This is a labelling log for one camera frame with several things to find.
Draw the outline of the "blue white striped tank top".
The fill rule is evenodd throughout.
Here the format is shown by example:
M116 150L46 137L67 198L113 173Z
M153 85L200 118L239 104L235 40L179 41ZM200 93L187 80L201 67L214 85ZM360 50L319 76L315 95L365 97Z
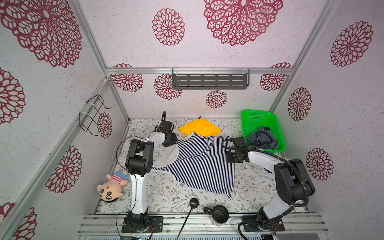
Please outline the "blue white striped tank top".
M235 182L235 165L227 162L227 150L222 141L229 137L203 137L193 134L178 140L176 159L155 171L168 172L178 182L198 190L232 196Z

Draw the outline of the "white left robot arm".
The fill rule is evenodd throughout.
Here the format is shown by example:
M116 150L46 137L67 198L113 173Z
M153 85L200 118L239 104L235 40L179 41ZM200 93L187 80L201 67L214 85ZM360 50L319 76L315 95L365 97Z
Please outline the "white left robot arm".
M166 120L162 120L147 138L134 137L131 140L125 166L132 186L132 206L129 213L137 216L148 213L146 174L153 168L154 150L158 146L172 146L177 140L174 124Z

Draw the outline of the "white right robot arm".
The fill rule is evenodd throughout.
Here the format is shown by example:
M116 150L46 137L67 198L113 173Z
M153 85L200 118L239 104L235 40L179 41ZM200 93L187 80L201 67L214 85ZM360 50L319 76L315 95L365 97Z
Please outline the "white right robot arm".
M299 159L287 160L263 149L246 144L243 137L225 139L228 163L251 163L274 174L277 195L258 212L258 223L278 221L295 208L305 208L315 187Z

